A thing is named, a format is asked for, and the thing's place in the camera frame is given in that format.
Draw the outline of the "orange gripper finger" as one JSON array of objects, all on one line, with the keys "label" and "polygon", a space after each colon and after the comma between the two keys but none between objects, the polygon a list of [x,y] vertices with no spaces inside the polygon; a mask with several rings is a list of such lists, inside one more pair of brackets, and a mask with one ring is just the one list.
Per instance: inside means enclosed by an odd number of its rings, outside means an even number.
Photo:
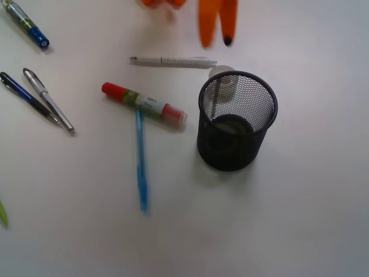
[{"label": "orange gripper finger", "polygon": [[203,48],[208,48],[212,44],[219,8],[219,0],[198,1],[198,27]]},{"label": "orange gripper finger", "polygon": [[222,0],[220,5],[220,20],[223,41],[226,46],[233,42],[236,31],[238,0]]}]

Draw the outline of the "orange robot base part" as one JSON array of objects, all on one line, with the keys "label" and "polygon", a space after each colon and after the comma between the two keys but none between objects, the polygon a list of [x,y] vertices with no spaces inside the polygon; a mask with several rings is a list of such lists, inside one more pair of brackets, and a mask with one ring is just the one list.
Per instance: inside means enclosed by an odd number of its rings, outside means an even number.
[{"label": "orange robot base part", "polygon": [[160,5],[169,5],[174,9],[181,8],[186,0],[142,0],[141,1],[148,8],[157,8]]}]

